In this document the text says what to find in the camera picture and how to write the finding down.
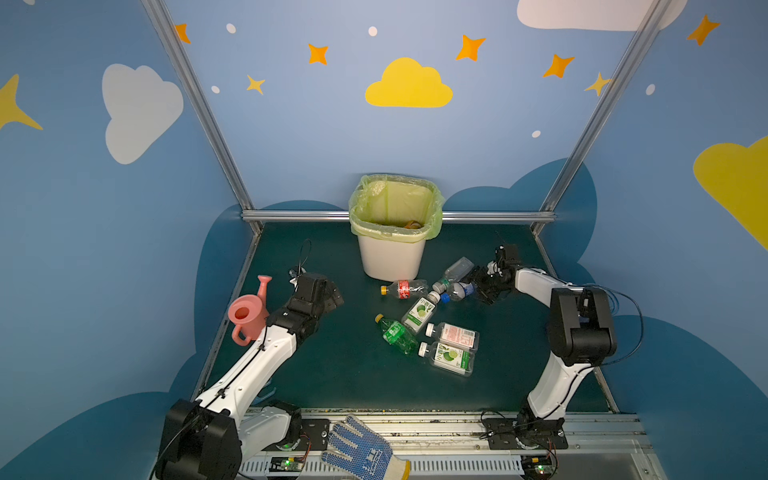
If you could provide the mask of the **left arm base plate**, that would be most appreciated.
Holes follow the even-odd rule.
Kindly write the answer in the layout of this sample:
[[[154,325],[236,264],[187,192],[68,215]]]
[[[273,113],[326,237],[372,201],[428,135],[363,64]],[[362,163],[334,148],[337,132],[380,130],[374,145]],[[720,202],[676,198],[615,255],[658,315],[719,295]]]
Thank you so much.
[[[330,427],[331,422],[325,418],[303,419],[300,427],[293,423],[284,439],[267,446],[264,451],[325,451],[328,446]]]

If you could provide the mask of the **clear bottle blue label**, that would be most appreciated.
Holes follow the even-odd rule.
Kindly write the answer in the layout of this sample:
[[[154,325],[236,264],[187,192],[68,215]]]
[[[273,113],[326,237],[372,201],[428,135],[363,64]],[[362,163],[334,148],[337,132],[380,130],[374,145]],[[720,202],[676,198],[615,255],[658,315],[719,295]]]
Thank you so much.
[[[458,302],[466,299],[475,293],[473,283],[455,282],[450,284],[444,293],[441,294],[443,303]]]

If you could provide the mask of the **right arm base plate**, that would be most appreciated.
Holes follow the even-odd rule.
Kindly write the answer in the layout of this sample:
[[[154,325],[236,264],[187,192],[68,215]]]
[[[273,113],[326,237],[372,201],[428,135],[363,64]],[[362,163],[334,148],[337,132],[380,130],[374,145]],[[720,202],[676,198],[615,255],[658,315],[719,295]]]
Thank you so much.
[[[563,429],[564,420],[535,420],[517,424],[509,418],[486,418],[481,421],[485,429],[482,437],[491,450],[565,450],[568,440]]]

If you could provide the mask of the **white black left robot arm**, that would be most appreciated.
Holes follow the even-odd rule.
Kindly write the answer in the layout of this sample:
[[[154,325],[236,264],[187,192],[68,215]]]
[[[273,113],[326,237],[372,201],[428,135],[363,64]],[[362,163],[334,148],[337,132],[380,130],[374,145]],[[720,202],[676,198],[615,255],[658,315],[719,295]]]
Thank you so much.
[[[296,278],[293,295],[270,313],[255,343],[208,390],[181,399],[167,412],[151,479],[234,479],[245,460],[270,446],[300,441],[297,407],[275,403],[247,414],[276,373],[319,326],[343,304],[334,282],[316,273]]]

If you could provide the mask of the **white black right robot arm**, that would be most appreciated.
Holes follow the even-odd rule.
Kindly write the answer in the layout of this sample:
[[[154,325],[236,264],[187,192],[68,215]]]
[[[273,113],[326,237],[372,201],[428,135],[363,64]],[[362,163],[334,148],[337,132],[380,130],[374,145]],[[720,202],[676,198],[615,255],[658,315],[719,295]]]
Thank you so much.
[[[515,292],[549,308],[549,358],[536,387],[526,397],[519,422],[529,428],[558,424],[584,378],[617,350],[608,294],[598,287],[574,285],[524,266],[513,244],[496,248],[494,260],[480,270],[476,288],[489,304],[504,292]]]

